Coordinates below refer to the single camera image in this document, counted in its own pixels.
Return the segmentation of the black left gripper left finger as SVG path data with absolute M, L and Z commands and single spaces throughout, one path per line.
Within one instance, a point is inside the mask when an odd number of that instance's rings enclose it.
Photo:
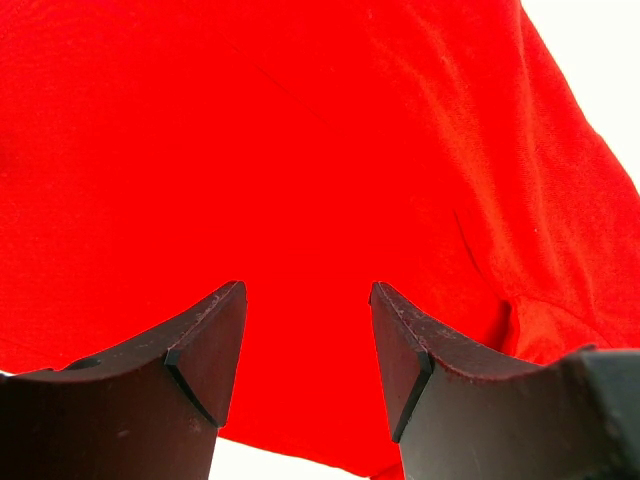
M 1 379 L 5 479 L 205 479 L 246 319 L 227 283 L 176 317 L 77 360 Z

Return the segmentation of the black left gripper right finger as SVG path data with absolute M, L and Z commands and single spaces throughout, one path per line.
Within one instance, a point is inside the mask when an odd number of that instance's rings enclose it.
M 488 348 L 388 284 L 370 295 L 388 422 L 408 479 L 635 479 L 639 354 L 546 366 Z

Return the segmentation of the red t shirt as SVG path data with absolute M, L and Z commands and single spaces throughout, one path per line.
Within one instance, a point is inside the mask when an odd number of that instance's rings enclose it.
M 639 196 L 517 1 L 5 1 L 1 367 L 243 281 L 223 436 L 396 479 L 368 296 L 639 343 Z

